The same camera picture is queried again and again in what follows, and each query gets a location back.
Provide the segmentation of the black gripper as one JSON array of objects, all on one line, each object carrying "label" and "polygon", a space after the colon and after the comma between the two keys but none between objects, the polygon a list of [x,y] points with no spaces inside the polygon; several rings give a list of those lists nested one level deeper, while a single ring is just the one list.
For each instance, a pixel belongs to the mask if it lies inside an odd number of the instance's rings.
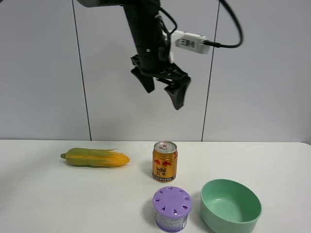
[{"label": "black gripper", "polygon": [[155,89],[154,79],[167,84],[164,90],[170,96],[173,106],[179,110],[184,105],[185,94],[191,78],[175,63],[160,61],[161,46],[135,44],[137,54],[131,57],[134,68],[131,73],[139,80],[147,93]]}]

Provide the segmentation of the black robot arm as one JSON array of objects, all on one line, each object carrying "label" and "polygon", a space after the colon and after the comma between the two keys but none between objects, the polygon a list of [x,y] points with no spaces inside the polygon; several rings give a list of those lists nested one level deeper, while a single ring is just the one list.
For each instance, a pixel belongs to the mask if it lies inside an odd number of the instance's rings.
[{"label": "black robot arm", "polygon": [[170,58],[171,36],[159,12],[164,13],[173,24],[175,20],[161,7],[158,0],[81,0],[82,6],[121,6],[136,46],[137,54],[131,58],[132,74],[145,90],[155,89],[154,79],[165,83],[165,91],[173,106],[179,110],[184,105],[186,90],[191,78]]}]

